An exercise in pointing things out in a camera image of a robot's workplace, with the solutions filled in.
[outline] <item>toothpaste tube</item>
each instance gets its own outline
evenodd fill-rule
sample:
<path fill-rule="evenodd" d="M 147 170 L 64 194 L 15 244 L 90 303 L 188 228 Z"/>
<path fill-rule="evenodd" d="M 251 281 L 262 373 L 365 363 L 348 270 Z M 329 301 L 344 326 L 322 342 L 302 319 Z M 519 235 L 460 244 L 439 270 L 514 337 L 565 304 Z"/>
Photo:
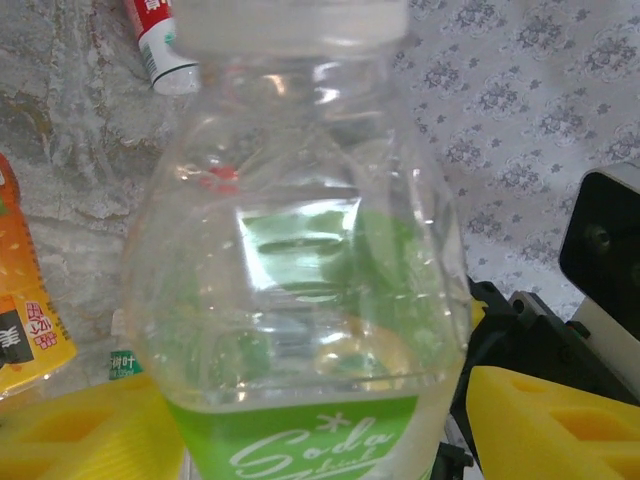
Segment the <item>toothpaste tube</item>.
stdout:
<path fill-rule="evenodd" d="M 124 0 L 151 84 L 162 95 L 180 95 L 200 87 L 194 60 L 172 48 L 175 25 L 171 0 Z"/>

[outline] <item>small label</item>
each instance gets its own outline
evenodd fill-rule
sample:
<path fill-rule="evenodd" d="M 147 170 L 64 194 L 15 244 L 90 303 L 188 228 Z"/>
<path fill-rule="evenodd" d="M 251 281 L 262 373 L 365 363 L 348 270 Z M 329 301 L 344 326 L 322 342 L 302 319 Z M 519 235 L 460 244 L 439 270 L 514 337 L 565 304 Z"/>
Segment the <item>small label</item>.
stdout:
<path fill-rule="evenodd" d="M 58 344 L 58 335 L 53 331 L 53 323 L 42 311 L 38 302 L 25 302 L 27 307 L 27 334 L 42 350 Z"/>
<path fill-rule="evenodd" d="M 140 36 L 138 45 L 152 84 L 166 73 L 196 65 L 193 60 L 173 52 L 171 44 L 174 38 L 175 25 L 172 18 L 158 22 Z"/>
<path fill-rule="evenodd" d="M 117 380 L 140 372 L 142 372 L 142 367 L 140 367 L 138 360 L 136 360 L 131 350 L 111 352 L 109 380 Z"/>
<path fill-rule="evenodd" d="M 33 351 L 11 296 L 0 298 L 0 312 L 0 354 L 4 362 L 31 362 Z"/>

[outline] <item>orange package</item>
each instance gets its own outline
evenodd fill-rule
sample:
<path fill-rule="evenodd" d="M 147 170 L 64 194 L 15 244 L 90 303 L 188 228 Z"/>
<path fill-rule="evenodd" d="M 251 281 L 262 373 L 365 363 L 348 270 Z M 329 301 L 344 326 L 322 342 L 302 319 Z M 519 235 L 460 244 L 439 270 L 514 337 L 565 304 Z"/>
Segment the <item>orange package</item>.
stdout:
<path fill-rule="evenodd" d="M 75 354 L 42 283 L 18 181 L 0 154 L 0 399 L 47 378 Z"/>

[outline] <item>gray marble surface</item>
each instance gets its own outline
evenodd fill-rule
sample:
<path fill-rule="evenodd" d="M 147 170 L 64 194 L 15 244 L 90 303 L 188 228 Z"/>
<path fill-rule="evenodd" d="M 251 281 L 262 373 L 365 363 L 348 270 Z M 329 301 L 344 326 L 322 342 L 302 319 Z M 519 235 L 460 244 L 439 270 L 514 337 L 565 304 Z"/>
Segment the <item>gray marble surface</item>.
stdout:
<path fill-rule="evenodd" d="M 394 62 L 459 198 L 469 268 L 569 315 L 556 257 L 581 176 L 640 157 L 632 0 L 411 0 Z M 152 92 L 120 0 L 0 2 L 0 151 L 80 346 L 49 388 L 107 378 L 118 257 L 188 97 Z"/>

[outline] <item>black plastic part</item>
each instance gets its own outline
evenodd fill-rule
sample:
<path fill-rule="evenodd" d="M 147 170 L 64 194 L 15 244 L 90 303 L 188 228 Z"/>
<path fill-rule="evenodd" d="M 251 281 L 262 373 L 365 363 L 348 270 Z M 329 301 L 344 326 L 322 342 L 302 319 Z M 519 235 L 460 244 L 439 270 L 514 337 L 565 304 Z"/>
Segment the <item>black plastic part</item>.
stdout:
<path fill-rule="evenodd" d="M 555 315 L 540 315 L 532 320 L 519 316 L 497 290 L 486 285 L 492 284 L 470 281 L 474 298 L 489 307 L 471 335 L 467 360 L 451 405 L 451 414 L 478 464 L 466 411 L 469 376 L 475 366 L 506 368 L 640 406 L 640 400 L 576 335 L 580 332 L 575 325 L 568 327 Z"/>
<path fill-rule="evenodd" d="M 602 172 L 580 186 L 560 268 L 640 340 L 640 195 Z"/>
<path fill-rule="evenodd" d="M 473 467 L 473 458 L 460 447 L 441 443 L 430 479 L 463 480 L 465 467 Z"/>
<path fill-rule="evenodd" d="M 29 339 L 17 310 L 0 314 L 0 331 L 3 334 L 2 343 L 0 343 L 0 357 L 3 364 L 20 364 L 33 360 Z"/>
<path fill-rule="evenodd" d="M 466 399 L 467 388 L 469 387 L 469 375 L 471 375 L 471 369 L 476 365 L 487 365 L 486 359 L 493 357 L 494 353 L 492 352 L 499 352 L 506 349 L 506 347 L 501 345 L 509 340 L 507 332 L 518 328 L 519 324 L 517 322 L 518 314 L 493 283 L 476 283 L 469 279 L 469 287 L 473 298 L 485 302 L 487 308 L 485 308 L 483 320 L 473 331 L 469 340 L 467 359 L 460 374 L 460 380 L 458 381 L 450 412 L 469 445 L 469 449 L 479 463 L 478 453 L 467 416 Z"/>

